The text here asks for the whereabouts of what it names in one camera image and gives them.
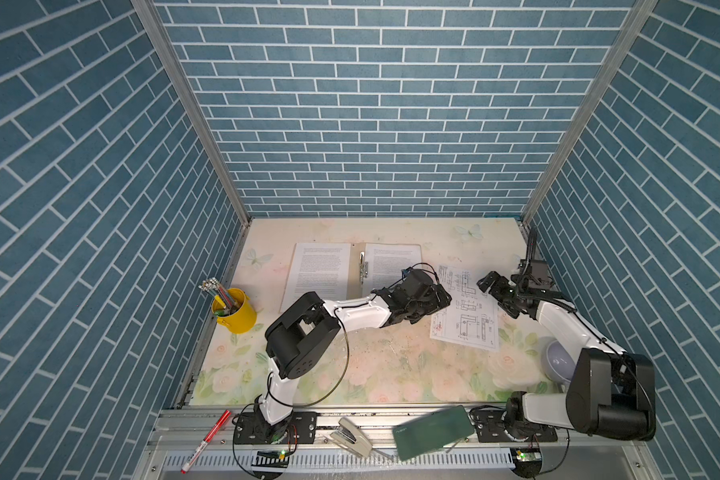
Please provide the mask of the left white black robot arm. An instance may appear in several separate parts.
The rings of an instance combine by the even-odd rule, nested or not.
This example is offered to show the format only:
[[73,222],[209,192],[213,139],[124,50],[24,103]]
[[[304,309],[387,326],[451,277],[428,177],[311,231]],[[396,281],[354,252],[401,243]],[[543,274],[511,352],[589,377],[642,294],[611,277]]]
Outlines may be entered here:
[[303,294],[265,331],[269,371],[266,392],[255,400],[254,414],[268,426],[288,419],[297,407],[299,379],[317,365],[339,334],[347,338],[352,331],[415,324],[451,302],[437,274],[419,264],[365,297],[333,301],[314,291]]

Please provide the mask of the diagram paper sheet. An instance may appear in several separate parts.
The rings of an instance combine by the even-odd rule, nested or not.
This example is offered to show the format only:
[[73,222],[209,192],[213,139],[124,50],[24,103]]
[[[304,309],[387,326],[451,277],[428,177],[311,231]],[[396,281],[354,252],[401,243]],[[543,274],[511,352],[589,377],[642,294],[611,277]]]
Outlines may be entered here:
[[450,305],[432,315],[430,338],[496,352],[499,350],[498,306],[477,286],[473,272],[440,265],[441,284],[451,295]]

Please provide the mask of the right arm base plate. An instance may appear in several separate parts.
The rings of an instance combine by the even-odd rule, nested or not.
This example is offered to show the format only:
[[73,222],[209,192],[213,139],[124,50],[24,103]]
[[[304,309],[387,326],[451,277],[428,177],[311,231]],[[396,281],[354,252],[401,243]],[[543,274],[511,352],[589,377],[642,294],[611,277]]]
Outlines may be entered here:
[[508,413],[495,406],[475,407],[468,413],[480,443],[558,441],[554,427],[520,419],[517,413]]

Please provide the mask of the grey stapler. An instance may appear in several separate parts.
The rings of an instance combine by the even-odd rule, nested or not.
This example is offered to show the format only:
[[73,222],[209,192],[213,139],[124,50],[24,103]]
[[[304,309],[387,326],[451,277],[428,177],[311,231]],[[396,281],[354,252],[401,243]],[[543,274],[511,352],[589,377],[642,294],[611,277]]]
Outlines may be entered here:
[[330,433],[330,440],[359,458],[368,458],[373,451],[369,438],[348,417],[338,421],[338,426]]

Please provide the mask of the red marker pen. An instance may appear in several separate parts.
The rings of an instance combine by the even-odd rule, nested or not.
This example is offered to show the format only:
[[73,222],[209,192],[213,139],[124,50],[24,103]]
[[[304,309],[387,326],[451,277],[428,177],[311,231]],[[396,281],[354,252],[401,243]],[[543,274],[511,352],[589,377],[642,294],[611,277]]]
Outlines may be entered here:
[[194,450],[192,456],[183,463],[181,470],[180,470],[180,472],[182,474],[186,474],[195,465],[195,463],[197,462],[199,457],[206,450],[206,448],[210,445],[210,443],[213,440],[213,438],[215,437],[215,435],[225,426],[225,424],[228,422],[230,417],[231,417],[231,412],[229,410],[225,410],[222,413],[222,415],[215,422],[213,427],[209,430],[209,432],[205,435],[203,440],[200,442],[198,447]]

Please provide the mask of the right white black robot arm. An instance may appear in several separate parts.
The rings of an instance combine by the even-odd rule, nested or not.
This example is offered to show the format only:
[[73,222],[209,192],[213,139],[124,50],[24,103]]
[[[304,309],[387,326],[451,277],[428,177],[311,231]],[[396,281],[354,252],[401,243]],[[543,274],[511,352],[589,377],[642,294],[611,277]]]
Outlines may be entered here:
[[657,429],[652,361],[613,344],[572,300],[553,288],[544,261],[525,259],[507,278],[496,271],[477,281],[512,318],[527,315],[553,334],[575,362],[566,391],[515,392],[502,418],[507,434],[523,441],[545,427],[622,441],[649,441]]

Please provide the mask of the beige cardboard folder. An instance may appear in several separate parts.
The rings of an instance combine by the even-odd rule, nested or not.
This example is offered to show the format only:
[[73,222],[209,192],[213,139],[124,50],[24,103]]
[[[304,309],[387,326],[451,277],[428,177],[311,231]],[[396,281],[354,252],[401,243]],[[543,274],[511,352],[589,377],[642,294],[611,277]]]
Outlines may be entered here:
[[349,243],[351,245],[350,273],[347,299],[364,297],[362,284],[359,281],[360,252],[365,250],[365,243]]

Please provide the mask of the printed text paper sheet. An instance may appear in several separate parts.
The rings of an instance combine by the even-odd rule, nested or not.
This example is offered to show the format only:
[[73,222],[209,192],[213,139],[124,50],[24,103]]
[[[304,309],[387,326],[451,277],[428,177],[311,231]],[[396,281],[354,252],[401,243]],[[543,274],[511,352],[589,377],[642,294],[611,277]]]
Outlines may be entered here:
[[316,292],[321,299],[347,299],[350,255],[349,243],[298,243],[280,312],[284,313],[307,292]]

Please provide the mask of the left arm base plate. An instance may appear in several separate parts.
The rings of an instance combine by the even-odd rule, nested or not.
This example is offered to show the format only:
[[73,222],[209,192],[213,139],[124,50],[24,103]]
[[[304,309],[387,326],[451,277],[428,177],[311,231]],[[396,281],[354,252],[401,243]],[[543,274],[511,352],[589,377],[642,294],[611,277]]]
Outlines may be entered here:
[[243,412],[236,418],[234,443],[270,445],[292,443],[313,444],[317,427],[315,412],[293,412],[286,419],[268,423],[258,410]]

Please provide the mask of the yellow pen cup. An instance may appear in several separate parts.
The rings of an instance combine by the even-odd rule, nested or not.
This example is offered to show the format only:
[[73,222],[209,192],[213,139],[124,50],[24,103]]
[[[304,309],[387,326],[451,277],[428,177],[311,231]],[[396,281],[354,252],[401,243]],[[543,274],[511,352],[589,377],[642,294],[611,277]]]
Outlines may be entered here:
[[232,313],[224,315],[224,304],[221,297],[216,295],[212,302],[211,311],[217,324],[234,334],[243,334],[252,330],[256,324],[257,313],[251,304],[250,298],[243,290],[238,288],[228,289],[227,295],[237,303],[238,308]]

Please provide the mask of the lilac ceramic cup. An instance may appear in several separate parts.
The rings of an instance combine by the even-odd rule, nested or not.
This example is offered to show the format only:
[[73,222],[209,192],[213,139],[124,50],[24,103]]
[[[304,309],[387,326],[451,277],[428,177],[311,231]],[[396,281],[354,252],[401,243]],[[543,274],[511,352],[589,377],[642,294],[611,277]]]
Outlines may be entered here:
[[540,363],[544,374],[553,382],[562,385],[569,385],[576,362],[572,359],[559,341],[549,342],[540,357]]

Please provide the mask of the coloured pens bundle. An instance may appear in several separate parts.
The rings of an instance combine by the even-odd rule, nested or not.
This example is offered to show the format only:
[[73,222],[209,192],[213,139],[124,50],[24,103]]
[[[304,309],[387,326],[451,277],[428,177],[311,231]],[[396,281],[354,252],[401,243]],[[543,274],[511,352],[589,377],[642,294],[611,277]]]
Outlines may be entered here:
[[240,307],[239,302],[232,298],[223,285],[214,277],[203,280],[199,288],[202,291],[211,294],[219,301],[220,307],[213,308],[214,314],[217,316],[231,315]]

